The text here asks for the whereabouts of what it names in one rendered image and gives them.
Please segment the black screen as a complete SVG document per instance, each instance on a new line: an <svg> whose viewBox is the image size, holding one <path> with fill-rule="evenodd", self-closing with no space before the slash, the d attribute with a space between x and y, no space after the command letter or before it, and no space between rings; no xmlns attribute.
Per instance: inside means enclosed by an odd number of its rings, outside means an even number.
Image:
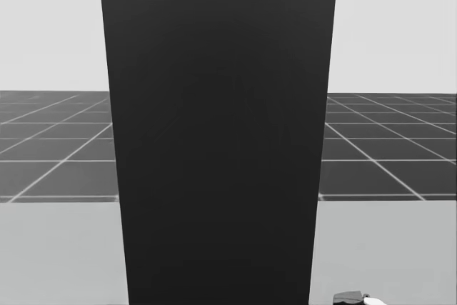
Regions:
<svg viewBox="0 0 457 305"><path fill-rule="evenodd" d="M101 0L130 305L308 305L336 0Z"/></svg>

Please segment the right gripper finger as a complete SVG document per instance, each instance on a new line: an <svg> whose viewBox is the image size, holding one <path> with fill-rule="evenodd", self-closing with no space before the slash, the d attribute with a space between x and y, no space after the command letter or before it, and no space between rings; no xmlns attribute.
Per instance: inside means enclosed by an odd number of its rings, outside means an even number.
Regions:
<svg viewBox="0 0 457 305"><path fill-rule="evenodd" d="M345 291L333 296L333 305L387 305L387 303L369 294L362 294L360 291Z"/></svg>

